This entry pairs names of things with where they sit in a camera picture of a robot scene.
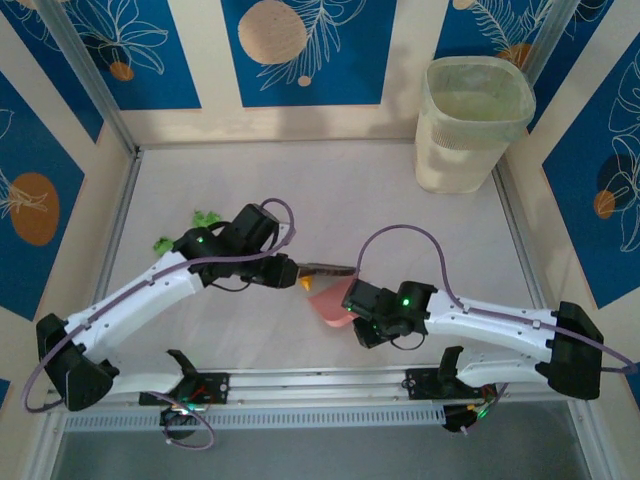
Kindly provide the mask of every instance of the cable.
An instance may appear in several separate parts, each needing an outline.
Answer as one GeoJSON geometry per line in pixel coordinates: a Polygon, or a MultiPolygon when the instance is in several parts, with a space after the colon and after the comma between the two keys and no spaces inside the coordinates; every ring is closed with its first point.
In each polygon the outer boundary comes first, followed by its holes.
{"type": "Polygon", "coordinates": [[[227,222],[224,220],[220,220],[219,222],[216,223],[212,223],[211,225],[209,225],[209,231],[211,233],[215,232],[216,230],[221,229],[222,227],[226,227],[227,225],[231,225],[231,222],[227,222]]]}
{"type": "MultiPolygon", "coordinates": [[[[166,277],[167,275],[169,275],[169,274],[171,274],[171,273],[173,273],[173,272],[175,272],[177,270],[181,270],[183,268],[188,268],[188,267],[191,267],[193,265],[202,265],[202,264],[206,264],[206,263],[237,263],[237,262],[249,262],[249,261],[253,261],[253,260],[260,260],[262,258],[265,258],[265,257],[268,257],[268,256],[272,255],[273,253],[276,253],[277,251],[279,251],[283,247],[287,246],[291,242],[291,239],[293,238],[293,236],[296,233],[296,230],[295,230],[295,219],[294,219],[294,216],[293,216],[293,210],[291,210],[291,207],[284,200],[280,200],[279,198],[268,198],[268,199],[266,199],[264,202],[262,202],[260,204],[260,207],[264,208],[266,205],[269,205],[271,203],[277,203],[279,205],[282,205],[284,207],[284,209],[287,211],[287,215],[289,217],[289,230],[287,231],[287,234],[284,236],[284,238],[282,239],[282,241],[280,243],[278,243],[273,248],[265,250],[264,252],[255,253],[255,254],[252,254],[252,255],[245,255],[245,256],[239,256],[239,257],[203,257],[203,258],[195,258],[195,259],[192,259],[192,260],[187,260],[187,261],[184,261],[184,262],[180,262],[180,263],[178,263],[176,265],[172,265],[171,267],[167,267],[164,270],[161,270],[161,271],[157,272],[156,274],[151,276],[151,279],[142,280],[139,283],[133,285],[128,290],[125,290],[120,295],[118,295],[116,298],[114,298],[113,300],[111,300],[110,302],[108,302],[107,304],[103,305],[101,308],[99,308],[95,312],[93,312],[89,316],[89,318],[87,319],[87,323],[86,324],[78,325],[76,328],[71,330],[71,332],[69,332],[64,338],[62,338],[58,343],[56,343],[53,346],[53,348],[44,357],[42,357],[42,360],[40,360],[40,363],[38,364],[38,366],[33,370],[31,375],[29,375],[29,378],[27,379],[27,381],[25,383],[25,386],[22,389],[22,393],[20,395],[20,401],[21,401],[22,406],[24,407],[24,409],[29,413],[42,413],[42,412],[46,412],[48,410],[51,410],[52,408],[57,407],[58,405],[63,403],[63,399],[60,399],[60,400],[57,400],[57,401],[55,401],[53,403],[45,404],[45,405],[43,405],[41,407],[35,407],[34,408],[34,407],[30,407],[29,406],[29,404],[28,404],[29,394],[31,393],[33,385],[35,384],[35,382],[38,379],[38,377],[40,376],[40,374],[44,371],[45,367],[49,364],[49,362],[51,362],[51,360],[58,353],[60,353],[60,351],[67,345],[67,343],[69,343],[71,340],[73,340],[82,330],[84,330],[85,328],[89,327],[98,318],[100,318],[100,316],[104,315],[109,310],[114,308],[116,305],[119,305],[121,302],[123,302],[124,300],[129,298],[131,295],[137,293],[138,291],[140,291],[141,289],[143,289],[147,285],[153,284],[156,281],[160,280],[161,278],[166,277]]],[[[162,398],[162,397],[159,397],[158,395],[163,395],[164,396],[164,394],[158,393],[158,392],[149,392],[149,393],[151,395],[154,395],[154,396],[158,397],[158,398],[162,398]]],[[[174,401],[173,399],[170,399],[169,401],[171,401],[172,403],[174,403],[176,405],[180,405],[178,402],[174,401]]],[[[208,425],[206,423],[206,421],[204,419],[202,419],[202,417],[200,417],[199,415],[195,414],[195,412],[194,412],[193,416],[196,419],[204,422],[204,424],[207,426],[207,428],[211,432],[213,432],[213,428],[210,428],[210,425],[208,425]]],[[[173,442],[173,443],[175,445],[177,445],[177,446],[182,446],[179,442],[173,442]]],[[[188,448],[192,449],[192,450],[193,449],[196,449],[196,450],[200,449],[200,448],[194,448],[193,446],[189,446],[188,448]]]]}
{"type": "MultiPolygon", "coordinates": [[[[422,235],[427,237],[431,241],[431,243],[433,243],[433,245],[436,247],[436,251],[438,252],[438,257],[440,257],[440,269],[442,271],[442,281],[444,282],[444,288],[447,291],[447,294],[449,295],[449,297],[451,298],[451,301],[458,308],[465,310],[464,304],[453,293],[453,290],[451,288],[451,284],[449,283],[449,276],[447,274],[447,265],[446,265],[446,261],[445,261],[445,256],[444,256],[444,252],[442,251],[442,247],[440,246],[440,243],[429,232],[427,232],[426,230],[424,230],[424,229],[422,229],[420,227],[416,227],[415,225],[405,225],[405,224],[389,225],[388,227],[381,228],[376,233],[371,235],[367,239],[367,241],[364,242],[364,245],[362,245],[362,248],[360,249],[360,253],[358,254],[358,263],[356,264],[356,272],[355,272],[356,278],[360,275],[360,267],[362,266],[362,258],[364,257],[364,252],[367,249],[367,247],[369,246],[369,244],[376,237],[378,237],[379,235],[382,235],[383,233],[388,232],[389,230],[397,230],[397,229],[413,230],[415,232],[421,233],[422,235]]],[[[506,313],[493,312],[491,310],[485,310],[483,308],[471,307],[466,311],[469,311],[470,313],[476,313],[476,314],[482,315],[482,316],[488,316],[488,317],[493,317],[493,318],[499,318],[499,319],[502,319],[502,320],[508,320],[508,321],[511,321],[511,322],[522,323],[524,325],[529,325],[529,326],[532,326],[534,324],[537,325],[539,323],[540,324],[540,328],[544,328],[545,330],[550,330],[552,332],[559,333],[561,335],[566,335],[567,337],[571,337],[571,338],[574,338],[575,340],[578,340],[578,341],[581,341],[583,343],[586,343],[590,347],[597,348],[598,350],[601,350],[602,352],[604,352],[604,353],[606,353],[608,355],[611,355],[615,359],[620,360],[622,363],[626,364],[626,367],[624,367],[624,368],[603,367],[601,369],[601,371],[603,371],[603,372],[623,373],[623,374],[635,374],[635,373],[638,373],[637,365],[633,361],[631,361],[629,358],[627,358],[624,355],[622,355],[621,353],[615,351],[611,347],[607,347],[606,345],[603,345],[600,342],[596,342],[595,340],[592,340],[592,339],[590,339],[588,337],[585,337],[584,335],[580,335],[579,333],[572,332],[571,330],[568,330],[566,328],[558,327],[556,325],[552,325],[550,323],[545,323],[545,322],[539,322],[539,321],[535,321],[534,322],[533,320],[531,320],[529,318],[520,317],[518,315],[509,315],[509,314],[506,314],[506,313]]]]}
{"type": "Polygon", "coordinates": [[[245,283],[245,285],[240,288],[223,287],[222,285],[218,285],[217,283],[212,283],[211,286],[215,288],[219,288],[220,290],[224,290],[225,292],[238,293],[238,292],[244,292],[247,288],[249,288],[251,286],[251,282],[245,283]]]}
{"type": "Polygon", "coordinates": [[[508,383],[503,383],[502,387],[500,388],[500,390],[498,390],[498,394],[495,396],[495,398],[489,402],[489,405],[487,405],[482,412],[486,412],[484,413],[482,416],[478,416],[478,418],[484,418],[487,413],[489,413],[489,410],[493,410],[493,408],[495,408],[495,406],[498,404],[498,402],[500,401],[500,399],[502,398],[502,396],[504,395],[504,393],[507,391],[507,387],[509,386],[508,383]]]}
{"type": "Polygon", "coordinates": [[[177,405],[180,408],[182,408],[183,410],[189,412],[190,416],[192,416],[197,421],[199,421],[209,431],[209,442],[208,443],[206,443],[205,445],[188,445],[186,443],[182,443],[182,442],[179,442],[177,440],[174,440],[173,438],[171,438],[169,436],[169,422],[167,422],[167,424],[164,426],[164,429],[162,430],[162,434],[164,435],[164,437],[165,437],[165,439],[166,439],[166,441],[167,441],[167,443],[169,445],[175,445],[176,447],[185,448],[187,450],[207,450],[208,448],[211,448],[211,447],[213,447],[215,445],[215,443],[216,443],[216,432],[213,429],[213,427],[211,426],[211,424],[209,422],[207,422],[202,415],[200,415],[198,412],[196,412],[192,408],[189,408],[188,405],[186,405],[186,404],[184,404],[182,402],[178,402],[177,400],[174,400],[173,398],[171,398],[168,395],[165,395],[164,393],[160,393],[160,392],[147,392],[147,393],[149,393],[150,395],[153,395],[154,397],[156,397],[159,400],[164,400],[165,402],[169,402],[172,405],[177,405]]]}
{"type": "Polygon", "coordinates": [[[420,340],[420,343],[419,343],[418,345],[416,345],[415,347],[411,347],[411,348],[404,348],[404,347],[401,347],[401,346],[399,346],[399,345],[396,345],[396,344],[394,343],[394,341],[393,341],[393,340],[390,340],[390,341],[389,341],[389,343],[390,343],[391,345],[393,345],[394,347],[396,347],[398,350],[403,350],[403,351],[405,351],[405,352],[410,352],[410,351],[412,351],[412,350],[417,350],[417,349],[419,349],[419,348],[422,346],[422,344],[424,343],[424,340],[425,340],[426,338],[427,338],[427,336],[423,333],[423,334],[422,334],[422,340],[420,340]]]}

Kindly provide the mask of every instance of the metal bar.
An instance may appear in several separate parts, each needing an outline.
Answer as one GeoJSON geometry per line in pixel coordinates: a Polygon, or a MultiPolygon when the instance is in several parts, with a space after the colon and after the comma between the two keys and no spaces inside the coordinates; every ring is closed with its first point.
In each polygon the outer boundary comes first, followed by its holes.
{"type": "MultiPolygon", "coordinates": [[[[300,374],[287,371],[281,374],[228,371],[231,375],[227,406],[243,405],[252,408],[274,406],[327,407],[413,404],[402,388],[404,370],[336,370],[318,369],[300,374]]],[[[567,397],[546,385],[512,384],[503,401],[566,401],[567,397]]],[[[425,404],[469,403],[469,400],[431,400],[425,404]]],[[[92,411],[131,410],[138,406],[138,395],[113,395],[91,408],[92,411]]]]}
{"type": "Polygon", "coordinates": [[[515,182],[505,157],[502,157],[496,168],[493,169],[493,180],[496,184],[496,190],[502,203],[502,209],[513,238],[518,259],[520,260],[520,266],[529,289],[533,307],[547,308],[547,299],[550,297],[545,292],[549,290],[548,288],[546,290],[543,288],[540,276],[537,275],[537,264],[532,259],[532,248],[529,240],[531,234],[524,215],[524,208],[520,203],[515,182]]]}
{"type": "Polygon", "coordinates": [[[122,148],[133,158],[138,147],[120,115],[116,101],[67,17],[64,7],[57,0],[33,0],[33,4],[96,109],[111,126],[122,148]]]}
{"type": "MultiPolygon", "coordinates": [[[[219,408],[210,407],[202,416],[216,430],[282,428],[336,428],[442,425],[445,414],[439,405],[387,405],[324,408],[219,408]]],[[[198,430],[189,422],[172,430],[198,430]]],[[[157,409],[146,411],[86,412],[70,416],[65,432],[159,431],[157,409]]]]}
{"type": "Polygon", "coordinates": [[[573,424],[592,478],[616,480],[629,478],[620,470],[620,463],[604,432],[601,416],[594,411],[593,402],[568,402],[573,424]]]}
{"type": "Polygon", "coordinates": [[[40,416],[37,435],[27,453],[21,480],[51,478],[67,423],[66,412],[51,412],[40,416]]]}
{"type": "Polygon", "coordinates": [[[122,232],[124,231],[127,214],[129,213],[129,206],[131,205],[131,199],[133,197],[133,192],[135,191],[136,181],[138,180],[138,174],[140,173],[140,167],[142,165],[142,155],[143,153],[136,155],[129,167],[127,181],[122,189],[122,196],[118,202],[116,216],[113,221],[113,227],[111,228],[111,235],[107,245],[107,251],[105,253],[104,261],[102,262],[100,276],[98,277],[98,284],[93,294],[93,300],[91,302],[92,305],[103,300],[107,296],[109,281],[111,280],[111,273],[113,272],[113,265],[116,261],[118,247],[120,246],[120,240],[122,239],[122,232]]]}
{"type": "Polygon", "coordinates": [[[522,72],[529,83],[535,85],[544,69],[551,53],[560,41],[564,29],[571,21],[581,0],[546,0],[553,2],[547,18],[542,23],[536,39],[531,45],[529,54],[522,64],[522,72]]]}

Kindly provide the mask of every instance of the orange circle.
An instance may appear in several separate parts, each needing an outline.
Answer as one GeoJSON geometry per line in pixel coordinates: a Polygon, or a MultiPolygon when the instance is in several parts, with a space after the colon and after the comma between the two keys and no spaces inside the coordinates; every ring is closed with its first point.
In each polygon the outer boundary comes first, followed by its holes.
{"type": "Polygon", "coordinates": [[[238,38],[249,58],[263,65],[293,60],[308,40],[300,15],[280,0],[261,0],[247,10],[238,23],[238,38]]]}
{"type": "Polygon", "coordinates": [[[60,218],[60,202],[53,183],[39,173],[23,173],[11,184],[9,199],[15,203],[10,214],[18,236],[36,247],[49,243],[60,218]]]}
{"type": "Polygon", "coordinates": [[[121,82],[129,82],[133,80],[133,70],[129,65],[123,62],[113,62],[109,67],[111,75],[121,82]]]}
{"type": "Polygon", "coordinates": [[[311,85],[311,77],[308,77],[306,75],[301,76],[300,78],[298,78],[298,85],[300,85],[301,87],[308,87],[309,85],[311,85]]]}
{"type": "Polygon", "coordinates": [[[596,211],[596,215],[598,215],[603,220],[606,220],[611,215],[616,208],[616,199],[608,190],[602,190],[596,195],[596,198],[593,200],[593,209],[596,211]]]}
{"type": "Polygon", "coordinates": [[[524,60],[529,55],[529,51],[531,50],[531,44],[529,43],[519,43],[510,47],[508,50],[504,50],[496,55],[498,58],[504,58],[505,60],[509,60],[516,67],[522,68],[524,64],[524,60]]]}
{"type": "Polygon", "coordinates": [[[453,8],[456,10],[466,10],[471,8],[476,0],[452,0],[453,8]]]}

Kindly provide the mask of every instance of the white leaf drawing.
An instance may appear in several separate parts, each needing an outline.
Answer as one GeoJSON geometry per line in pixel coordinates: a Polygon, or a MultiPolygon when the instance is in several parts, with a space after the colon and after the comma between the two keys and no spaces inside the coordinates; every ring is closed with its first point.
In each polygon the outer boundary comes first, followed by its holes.
{"type": "Polygon", "coordinates": [[[47,206],[42,204],[46,198],[46,193],[31,195],[19,189],[7,179],[0,169],[0,218],[6,217],[12,210],[19,212],[21,207],[46,212],[47,206]]]}
{"type": "Polygon", "coordinates": [[[491,40],[497,53],[509,54],[511,47],[523,42],[536,24],[529,7],[518,16],[509,0],[476,0],[470,10],[475,14],[480,33],[491,40]]]}
{"type": "Polygon", "coordinates": [[[346,5],[354,0],[291,0],[293,11],[302,20],[307,42],[305,48],[292,60],[275,65],[263,65],[257,77],[264,77],[261,91],[284,81],[287,85],[306,77],[309,80],[322,69],[323,63],[331,61],[332,51],[341,49],[338,27],[345,25],[360,14],[367,0],[359,0],[357,7],[347,14],[346,5]]]}
{"type": "Polygon", "coordinates": [[[640,204],[634,203],[622,212],[620,218],[620,227],[622,229],[622,245],[620,251],[622,253],[630,253],[640,246],[640,204]]]}
{"type": "MultiPolygon", "coordinates": [[[[58,50],[38,13],[16,0],[0,0],[9,6],[25,30],[48,47],[58,50]]],[[[165,66],[153,49],[166,43],[169,31],[138,20],[138,0],[69,0],[61,4],[85,46],[97,54],[94,61],[138,65],[162,75],[165,66]]]]}
{"type": "Polygon", "coordinates": [[[606,10],[610,0],[595,0],[590,2],[580,2],[573,18],[569,21],[565,33],[573,40],[576,35],[576,29],[580,23],[596,22],[606,10]]]}
{"type": "Polygon", "coordinates": [[[47,47],[57,52],[60,51],[55,40],[49,33],[38,12],[32,8],[22,5],[17,0],[2,0],[11,14],[22,23],[25,31],[36,40],[44,43],[47,47]]]}
{"type": "Polygon", "coordinates": [[[611,145],[616,152],[618,171],[604,190],[611,194],[609,202],[612,205],[606,207],[608,212],[622,212],[620,251],[623,253],[633,252],[640,247],[639,56],[640,50],[625,69],[609,113],[609,131],[615,134],[611,145]],[[617,200],[621,200],[618,208],[615,205],[617,200]]]}
{"type": "Polygon", "coordinates": [[[640,128],[640,71],[635,62],[627,66],[617,93],[609,113],[609,130],[633,134],[640,128]]]}
{"type": "Polygon", "coordinates": [[[0,140],[7,134],[11,128],[11,119],[13,118],[11,110],[0,108],[0,140]]]}

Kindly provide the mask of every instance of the vented metal strip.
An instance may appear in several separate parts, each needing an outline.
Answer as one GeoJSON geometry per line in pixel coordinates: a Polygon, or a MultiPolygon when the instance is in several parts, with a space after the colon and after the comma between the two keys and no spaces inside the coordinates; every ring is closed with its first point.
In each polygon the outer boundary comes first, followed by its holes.
{"type": "MultiPolygon", "coordinates": [[[[217,430],[267,428],[382,427],[408,425],[442,425],[442,406],[420,404],[398,407],[351,408],[216,408],[203,416],[217,430]]],[[[102,411],[70,414],[65,432],[132,432],[156,431],[160,413],[156,409],[135,412],[102,411]]],[[[203,427],[195,421],[172,430],[194,430],[203,427]]]]}

